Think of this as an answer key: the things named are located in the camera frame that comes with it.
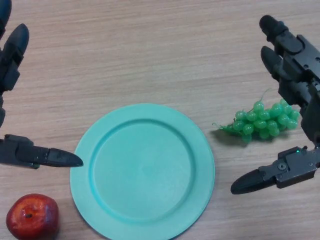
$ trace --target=green grape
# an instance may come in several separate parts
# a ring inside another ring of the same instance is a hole
[[[267,138],[269,138],[269,131],[268,131],[268,129],[261,129],[260,131],[259,131],[259,136],[260,136],[260,138],[262,138],[262,139],[267,139]]]
[[[287,124],[286,124],[286,126],[287,126],[288,129],[292,130],[292,129],[295,129],[298,126],[298,123],[295,120],[289,119]]]
[[[276,137],[280,134],[279,128],[273,128],[269,130],[269,133],[271,136]]]
[[[291,119],[295,120],[295,121],[298,120],[299,116],[300,116],[300,113],[299,113],[298,111],[296,111],[296,110],[293,110],[293,111],[289,114],[289,117],[290,117]]]
[[[254,111],[250,111],[246,114],[246,119],[250,122],[257,120],[257,114]]]
[[[257,129],[264,129],[267,126],[267,122],[264,120],[257,120],[253,124]]]
[[[287,128],[287,126],[283,125],[283,124],[278,124],[278,127],[279,127],[280,131],[283,131],[283,130],[285,130]]]
[[[287,125],[287,122],[289,121],[289,117],[284,113],[282,113],[280,116],[278,116],[277,120],[278,120],[278,123],[282,125]]]
[[[253,105],[253,111],[255,111],[256,113],[263,111],[264,108],[265,108],[265,106],[262,103],[262,101],[256,101]]]
[[[248,143],[250,143],[250,142],[252,141],[252,135],[251,135],[251,134],[243,135],[243,136],[242,136],[242,140],[243,140],[246,144],[248,144]]]
[[[242,128],[242,131],[245,135],[250,135],[254,132],[254,126],[248,123],[244,125],[244,127]]]
[[[244,127],[244,125],[245,125],[244,121],[237,120],[233,123],[232,126],[235,131],[240,132]]]
[[[290,105],[283,106],[283,112],[289,115],[292,112],[292,107]]]
[[[259,113],[259,118],[261,120],[269,120],[270,119],[270,114],[269,114],[269,112],[267,110],[261,111]]]
[[[273,104],[270,110],[270,117],[271,118],[278,117],[280,114],[282,114],[283,110],[284,108],[280,103]]]
[[[245,111],[237,111],[235,114],[235,118],[237,120],[245,120],[247,117],[247,113]]]
[[[286,100],[284,100],[284,99],[281,99],[281,100],[280,100],[280,104],[281,104],[282,106],[288,105],[288,103],[287,103]]]
[[[271,130],[271,129],[277,129],[278,128],[278,124],[276,121],[270,120],[266,122],[266,127]]]

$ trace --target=teal plastic plate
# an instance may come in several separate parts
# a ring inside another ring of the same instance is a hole
[[[70,171],[82,217],[112,240],[168,240],[189,228],[211,197],[215,164],[201,130],[182,113],[137,104],[102,117]]]

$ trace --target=black robotic finger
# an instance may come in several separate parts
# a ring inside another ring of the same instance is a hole
[[[263,46],[261,49],[261,59],[271,76],[279,82],[279,73],[277,72],[276,66],[281,63],[282,58],[271,48]]]
[[[3,54],[5,56],[10,56],[10,54],[12,54],[12,51],[18,49],[20,55],[22,56],[27,49],[28,43],[29,30],[26,25],[21,23],[15,28],[15,30],[10,34],[9,38],[5,42],[3,47]]]
[[[11,14],[11,0],[1,0],[0,2],[0,39],[5,33],[5,27]]]

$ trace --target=table surface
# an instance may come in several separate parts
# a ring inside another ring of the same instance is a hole
[[[272,142],[215,134],[264,102],[280,100],[260,49],[270,46],[259,28],[265,14],[285,21],[294,34],[320,47],[318,0],[14,0],[1,40],[20,23],[30,41],[14,91],[4,94],[2,135],[28,136],[38,146],[73,152],[84,132],[121,106],[156,103],[189,116],[215,156],[211,200],[182,240],[317,240],[320,177],[284,188],[232,195],[236,178],[276,159],[277,153],[311,143],[301,127]],[[69,169],[0,168],[0,239],[11,240],[5,219],[29,193],[54,198],[61,240],[103,239],[75,208]]]

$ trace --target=red apple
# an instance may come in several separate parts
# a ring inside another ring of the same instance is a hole
[[[6,226],[19,240],[52,238],[59,228],[55,200],[42,194],[28,194],[13,204],[6,215]]]

